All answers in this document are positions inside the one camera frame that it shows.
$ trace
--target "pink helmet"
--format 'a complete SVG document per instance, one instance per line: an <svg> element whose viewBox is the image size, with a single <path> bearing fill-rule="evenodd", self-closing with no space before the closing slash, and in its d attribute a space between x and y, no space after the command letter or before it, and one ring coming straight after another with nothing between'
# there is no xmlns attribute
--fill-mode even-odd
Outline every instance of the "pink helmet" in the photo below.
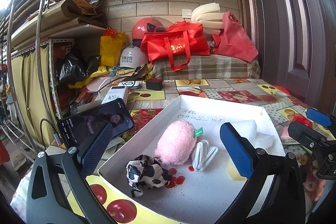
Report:
<svg viewBox="0 0 336 224"><path fill-rule="evenodd" d="M164 32L166 29L163 24L151 17L146 17L140 19L132 28L132 40L134 39L142 40L145 32Z"/></svg>

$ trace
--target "wooden door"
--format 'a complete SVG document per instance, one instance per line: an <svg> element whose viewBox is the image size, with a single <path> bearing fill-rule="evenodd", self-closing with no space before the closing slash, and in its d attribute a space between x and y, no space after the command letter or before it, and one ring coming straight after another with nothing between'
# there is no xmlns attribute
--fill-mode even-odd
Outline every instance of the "wooden door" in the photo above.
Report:
<svg viewBox="0 0 336 224"><path fill-rule="evenodd" d="M327 24L326 10L332 10L336 0L242 0L241 3L244 26L252 29L248 33L259 51L262 78L317 106L324 80L334 77L329 67L335 60L332 55L326 56L328 51L334 52L335 41L328 34L335 27Z"/></svg>

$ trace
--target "pink fluffy ball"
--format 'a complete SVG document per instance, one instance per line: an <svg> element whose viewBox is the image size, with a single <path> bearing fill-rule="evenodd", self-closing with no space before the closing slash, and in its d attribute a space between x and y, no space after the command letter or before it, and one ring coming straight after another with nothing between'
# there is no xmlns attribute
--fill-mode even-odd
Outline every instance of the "pink fluffy ball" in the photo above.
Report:
<svg viewBox="0 0 336 224"><path fill-rule="evenodd" d="M155 154L165 164L182 165L185 163L195 144L194 126L184 120L170 124L157 143Z"/></svg>

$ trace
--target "folded white cloth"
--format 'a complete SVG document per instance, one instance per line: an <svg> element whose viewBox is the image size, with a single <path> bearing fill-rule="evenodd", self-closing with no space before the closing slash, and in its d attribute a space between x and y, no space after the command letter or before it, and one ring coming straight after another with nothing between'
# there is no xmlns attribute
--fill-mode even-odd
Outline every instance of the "folded white cloth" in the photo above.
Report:
<svg viewBox="0 0 336 224"><path fill-rule="evenodd" d="M203 171L212 161L217 151L218 147L209 147L207 140L203 139L199 141L190 155L195 171Z"/></svg>

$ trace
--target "cow print scrunchie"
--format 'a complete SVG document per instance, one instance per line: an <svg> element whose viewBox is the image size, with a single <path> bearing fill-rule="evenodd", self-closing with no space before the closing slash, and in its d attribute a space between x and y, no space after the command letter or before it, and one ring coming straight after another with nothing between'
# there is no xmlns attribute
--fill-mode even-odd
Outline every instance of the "cow print scrunchie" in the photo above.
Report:
<svg viewBox="0 0 336 224"><path fill-rule="evenodd" d="M128 184L132 187L132 197L143 194L139 186L159 188L168 185L171 175L168 170L161 167L160 163L152 157L140 155L126 165Z"/></svg>

